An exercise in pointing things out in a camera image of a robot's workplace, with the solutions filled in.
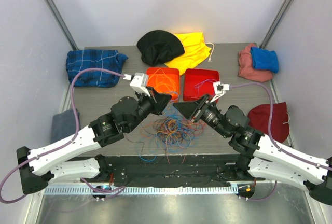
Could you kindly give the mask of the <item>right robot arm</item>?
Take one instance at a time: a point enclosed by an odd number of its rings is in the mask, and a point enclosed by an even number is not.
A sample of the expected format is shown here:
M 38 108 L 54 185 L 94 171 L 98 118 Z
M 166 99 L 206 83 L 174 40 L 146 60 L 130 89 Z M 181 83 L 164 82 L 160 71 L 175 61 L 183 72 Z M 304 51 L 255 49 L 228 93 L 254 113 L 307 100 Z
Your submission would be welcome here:
M 309 193 L 316 201 L 331 205 L 331 159 L 308 155 L 285 146 L 249 126 L 243 111 L 231 105 L 222 113 L 205 95 L 193 102 L 177 102 L 175 109 L 187 120 L 202 120 L 224 138 L 242 159 L 235 176 L 279 181 Z

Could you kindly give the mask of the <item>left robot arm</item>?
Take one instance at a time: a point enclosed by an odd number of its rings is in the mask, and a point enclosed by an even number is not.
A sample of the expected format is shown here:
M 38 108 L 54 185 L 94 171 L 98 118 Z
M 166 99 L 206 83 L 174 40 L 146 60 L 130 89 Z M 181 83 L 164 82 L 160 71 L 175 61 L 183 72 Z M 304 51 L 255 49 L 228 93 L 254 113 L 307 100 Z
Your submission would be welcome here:
M 148 87 L 150 95 L 121 98 L 110 112 L 99 116 L 78 131 L 60 141 L 38 149 L 26 146 L 17 149 L 22 191 L 32 194 L 45 189 L 58 178 L 96 178 L 100 182 L 110 177 L 110 168 L 98 158 L 78 164 L 72 158 L 113 144 L 132 132 L 148 115 L 160 115 L 171 100 L 171 95 L 158 93 Z

